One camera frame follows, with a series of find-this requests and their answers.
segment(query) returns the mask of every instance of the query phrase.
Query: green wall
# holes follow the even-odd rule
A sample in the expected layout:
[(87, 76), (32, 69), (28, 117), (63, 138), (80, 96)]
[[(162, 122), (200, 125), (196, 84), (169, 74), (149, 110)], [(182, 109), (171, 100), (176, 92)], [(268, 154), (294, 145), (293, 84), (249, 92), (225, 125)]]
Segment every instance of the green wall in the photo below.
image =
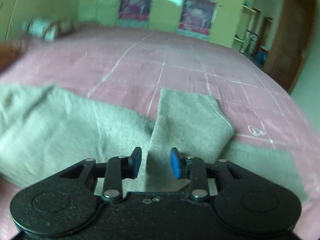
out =
[(98, 20), (102, 25), (115, 26), (120, 0), (80, 0), (79, 20)]
[(238, 29), (244, 0), (218, 0), (217, 14), (209, 41), (231, 48)]
[[(217, 2), (215, 21), (209, 41), (232, 47), (244, 0), (213, 0)], [(175, 33), (179, 26), (184, 0), (152, 0), (148, 28)], [(118, 22), (120, 0), (80, 0), (80, 20), (98, 20), (102, 25)]]
[(179, 27), (183, 2), (184, 0), (153, 0), (149, 28), (176, 32)]
[(318, 0), (318, 18), (315, 35), (308, 58), (291, 93), (291, 97), (320, 132), (320, 2)]
[(76, 19), (79, 0), (0, 0), (0, 41), (5, 40), (10, 16), (12, 21), (8, 40), (19, 36), (21, 25), (33, 17), (53, 17), (55, 19)]

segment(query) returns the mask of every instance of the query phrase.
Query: shelf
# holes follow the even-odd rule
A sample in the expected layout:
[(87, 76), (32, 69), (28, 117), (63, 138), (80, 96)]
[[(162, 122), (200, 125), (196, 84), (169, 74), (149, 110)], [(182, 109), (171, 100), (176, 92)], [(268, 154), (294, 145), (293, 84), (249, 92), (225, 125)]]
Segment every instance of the shelf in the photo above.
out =
[(238, 39), (238, 38), (234, 38), (234, 40), (236, 40), (236, 41), (240, 41), (240, 42), (244, 42), (244, 40), (241, 40), (241, 39)]
[(254, 14), (254, 13), (256, 13), (256, 11), (255, 10), (252, 10), (251, 8), (249, 8), (248, 6), (246, 6), (246, 5), (242, 5), (243, 6), (243, 9), (244, 9), (244, 12), (246, 12), (246, 13), (250, 13), (250, 14)]

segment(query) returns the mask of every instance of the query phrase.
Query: gray cloth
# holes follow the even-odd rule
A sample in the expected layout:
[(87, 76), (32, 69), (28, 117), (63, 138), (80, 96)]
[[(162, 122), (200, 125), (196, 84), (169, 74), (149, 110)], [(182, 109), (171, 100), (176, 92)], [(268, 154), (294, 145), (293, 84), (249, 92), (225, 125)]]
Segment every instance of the gray cloth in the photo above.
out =
[[(54, 86), (1, 85), (0, 173), (26, 187), (86, 158), (101, 163), (130, 155), (136, 146), (144, 169), (153, 126), (135, 111)], [(143, 191), (143, 175), (124, 188)]]
[(170, 150), (215, 163), (234, 129), (214, 97), (162, 89), (147, 158), (149, 191), (176, 191), (185, 180), (173, 177)]
[(162, 89), (156, 123), (57, 87), (0, 86), (0, 173), (26, 187), (86, 158), (106, 162), (142, 148), (126, 191), (175, 191), (170, 149), (214, 163), (228, 159), (307, 199), (291, 154), (230, 141), (233, 127), (212, 96)]

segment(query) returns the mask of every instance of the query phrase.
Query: gray towel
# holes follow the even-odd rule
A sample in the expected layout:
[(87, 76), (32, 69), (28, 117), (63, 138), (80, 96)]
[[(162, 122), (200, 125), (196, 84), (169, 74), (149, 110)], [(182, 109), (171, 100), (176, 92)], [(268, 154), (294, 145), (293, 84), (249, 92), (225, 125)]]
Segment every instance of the gray towel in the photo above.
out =
[[(154, 123), (135, 111), (82, 98), (54, 86), (0, 88), (0, 173), (27, 187), (86, 158), (97, 163), (143, 149)], [(124, 189), (144, 190), (144, 177)]]
[(187, 182), (173, 177), (170, 150), (215, 163), (234, 129), (214, 97), (162, 89), (147, 158), (146, 189), (176, 191)]

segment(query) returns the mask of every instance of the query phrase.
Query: poster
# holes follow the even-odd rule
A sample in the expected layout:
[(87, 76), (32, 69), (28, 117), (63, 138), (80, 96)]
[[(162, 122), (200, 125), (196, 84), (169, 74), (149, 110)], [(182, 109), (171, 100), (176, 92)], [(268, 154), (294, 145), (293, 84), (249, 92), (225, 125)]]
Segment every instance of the poster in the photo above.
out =
[(208, 35), (214, 6), (207, 0), (185, 0), (179, 28)]
[(151, 0), (121, 0), (120, 19), (148, 21)]

